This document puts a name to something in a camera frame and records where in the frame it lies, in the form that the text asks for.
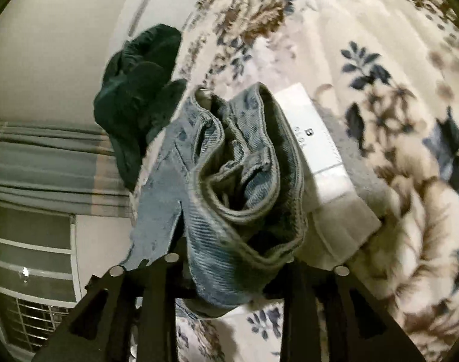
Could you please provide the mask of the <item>blue denim jeans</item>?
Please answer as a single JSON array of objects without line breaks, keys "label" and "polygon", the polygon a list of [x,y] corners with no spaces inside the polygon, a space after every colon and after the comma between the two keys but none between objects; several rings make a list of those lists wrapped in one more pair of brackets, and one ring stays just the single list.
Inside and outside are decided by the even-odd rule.
[{"label": "blue denim jeans", "polygon": [[379,229],[386,186],[330,112],[309,100],[302,112],[325,125],[314,150],[264,84],[231,100],[196,87],[140,190],[125,267],[184,236],[188,309],[217,317],[259,298],[294,257],[331,269],[352,256]]}]

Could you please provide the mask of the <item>white framed window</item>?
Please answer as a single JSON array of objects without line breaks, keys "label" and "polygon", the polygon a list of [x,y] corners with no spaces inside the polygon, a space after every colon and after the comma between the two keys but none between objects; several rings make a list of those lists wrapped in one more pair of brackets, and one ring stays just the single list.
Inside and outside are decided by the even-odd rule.
[{"label": "white framed window", "polygon": [[82,298],[75,217],[0,201],[0,341],[30,361]]}]

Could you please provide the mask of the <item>grey striped curtain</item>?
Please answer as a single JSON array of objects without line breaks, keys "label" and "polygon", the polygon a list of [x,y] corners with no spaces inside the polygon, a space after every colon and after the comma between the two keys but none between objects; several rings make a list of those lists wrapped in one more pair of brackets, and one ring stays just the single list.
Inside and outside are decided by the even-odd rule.
[{"label": "grey striped curtain", "polygon": [[94,125],[0,121],[0,200],[76,215],[130,216],[111,142]]}]

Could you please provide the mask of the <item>dark green garment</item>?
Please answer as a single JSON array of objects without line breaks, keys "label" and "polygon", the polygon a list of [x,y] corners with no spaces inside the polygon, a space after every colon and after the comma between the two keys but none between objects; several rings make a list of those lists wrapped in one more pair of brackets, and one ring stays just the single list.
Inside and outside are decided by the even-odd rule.
[{"label": "dark green garment", "polygon": [[148,145],[171,121],[186,89],[173,81],[180,30],[158,24],[125,42],[108,62],[94,117],[109,136],[124,186],[133,191]]}]

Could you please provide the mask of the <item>floral patterned bed blanket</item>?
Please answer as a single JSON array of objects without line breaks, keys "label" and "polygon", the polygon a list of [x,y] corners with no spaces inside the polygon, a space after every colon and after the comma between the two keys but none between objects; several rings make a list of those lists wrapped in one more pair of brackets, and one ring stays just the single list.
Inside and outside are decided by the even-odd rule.
[{"label": "floral patterned bed blanket", "polygon": [[229,99],[301,83],[381,219],[344,262],[427,361],[459,360],[459,19],[447,0],[199,0],[175,77]]}]

